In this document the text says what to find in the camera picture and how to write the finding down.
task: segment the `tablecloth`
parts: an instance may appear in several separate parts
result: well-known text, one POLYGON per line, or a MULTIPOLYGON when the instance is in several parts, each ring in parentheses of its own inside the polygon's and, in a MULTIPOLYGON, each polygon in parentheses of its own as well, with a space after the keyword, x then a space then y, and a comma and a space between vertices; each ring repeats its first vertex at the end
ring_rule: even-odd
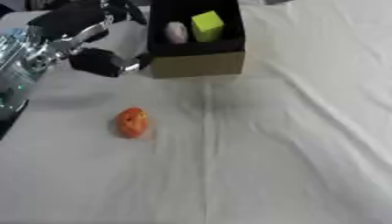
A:
MULTIPOLYGON (((390 7, 244 4, 238 76, 111 80, 59 65, 0 143, 0 221, 390 223, 390 7), (145 138, 113 133, 131 106, 153 121, 145 138)), ((145 35, 115 24, 97 45, 130 57, 145 35)))

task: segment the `metal robot hand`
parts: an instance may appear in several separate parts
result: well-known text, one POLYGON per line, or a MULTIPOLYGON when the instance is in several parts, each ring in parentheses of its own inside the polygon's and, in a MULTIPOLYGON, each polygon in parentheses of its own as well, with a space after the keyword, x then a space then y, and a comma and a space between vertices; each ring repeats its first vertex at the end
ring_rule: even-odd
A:
POLYGON ((84 0, 34 18, 27 29, 0 35, 0 121, 24 107, 36 82, 59 60, 70 59, 76 69, 89 72, 96 69, 83 61, 101 60, 113 69, 97 74, 109 77, 132 67, 115 65, 112 52, 82 48, 108 35, 108 25, 123 20, 146 25, 143 13, 129 0, 84 0))

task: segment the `yellow-green block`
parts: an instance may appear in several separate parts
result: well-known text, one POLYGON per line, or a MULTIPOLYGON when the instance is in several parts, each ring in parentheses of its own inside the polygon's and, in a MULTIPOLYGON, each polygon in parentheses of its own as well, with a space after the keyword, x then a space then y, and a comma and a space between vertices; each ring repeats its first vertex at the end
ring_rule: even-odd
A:
POLYGON ((192 17, 193 35, 199 42, 211 42, 219 39, 224 25, 214 10, 192 17))

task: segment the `cardboard box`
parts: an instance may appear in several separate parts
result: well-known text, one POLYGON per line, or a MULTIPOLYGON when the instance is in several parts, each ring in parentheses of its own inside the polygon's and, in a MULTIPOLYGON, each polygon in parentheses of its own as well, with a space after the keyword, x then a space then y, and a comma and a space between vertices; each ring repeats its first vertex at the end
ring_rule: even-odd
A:
POLYGON ((148 51, 156 78, 240 74, 245 58, 245 31, 237 0, 153 0, 150 7, 148 51), (199 43, 192 34, 192 16, 216 11, 225 23, 220 40, 199 43), (165 27, 179 21, 188 29, 190 42, 170 43, 165 27))

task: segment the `brown box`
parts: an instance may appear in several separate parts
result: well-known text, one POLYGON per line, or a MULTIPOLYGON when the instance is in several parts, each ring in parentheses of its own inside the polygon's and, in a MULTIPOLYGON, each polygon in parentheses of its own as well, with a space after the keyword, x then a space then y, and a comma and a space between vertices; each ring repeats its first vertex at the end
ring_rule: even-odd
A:
POLYGON ((153 57, 151 71, 156 78, 240 74, 245 58, 245 31, 237 0, 153 0, 150 8, 148 51, 153 57), (216 11, 225 23, 220 40, 198 43, 191 31, 192 16, 216 11), (165 27, 184 23, 190 42, 169 43, 165 27))

